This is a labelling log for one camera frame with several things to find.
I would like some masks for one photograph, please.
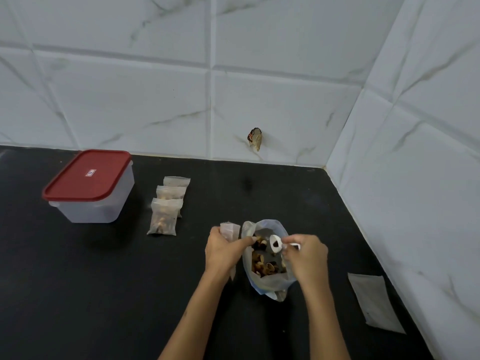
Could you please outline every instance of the plastic food container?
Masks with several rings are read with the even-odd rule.
[[[115,221],[135,183],[132,164],[127,151],[82,151],[44,188],[42,197],[71,222]]]

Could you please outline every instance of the kitchen counter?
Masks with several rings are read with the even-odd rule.
[[[70,223],[41,198],[75,154],[0,146],[2,360],[156,359],[202,275],[210,228],[266,218],[328,246],[330,286],[352,359],[431,359],[324,170],[134,155],[135,185],[117,221],[84,224]],[[164,176],[191,178],[183,218],[177,236],[147,235]],[[365,324],[347,272],[386,278],[407,335]],[[277,303],[256,293],[240,261],[205,358],[309,359],[298,283]]]

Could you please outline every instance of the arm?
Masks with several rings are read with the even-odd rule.
[[[310,359],[350,360],[328,284],[327,246],[313,235],[292,235],[282,242],[307,304]],[[300,251],[286,245],[292,243],[300,244]]]
[[[212,228],[205,248],[205,272],[158,360],[203,359],[229,270],[252,244],[251,237],[229,243],[218,227]]]

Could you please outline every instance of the hand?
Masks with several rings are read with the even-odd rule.
[[[297,278],[302,290],[309,288],[328,289],[328,248],[315,235],[290,235],[282,238],[282,246],[286,246],[282,253],[286,260],[291,262],[293,274]],[[300,250],[293,244],[301,245]]]
[[[212,227],[205,247],[205,274],[217,278],[225,284],[229,278],[230,268],[237,264],[243,251],[252,246],[251,236],[228,242],[218,226]]]

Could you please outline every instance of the red plastic lid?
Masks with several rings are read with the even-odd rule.
[[[128,151],[85,150],[43,189],[47,201],[99,201],[112,193],[132,156]]]

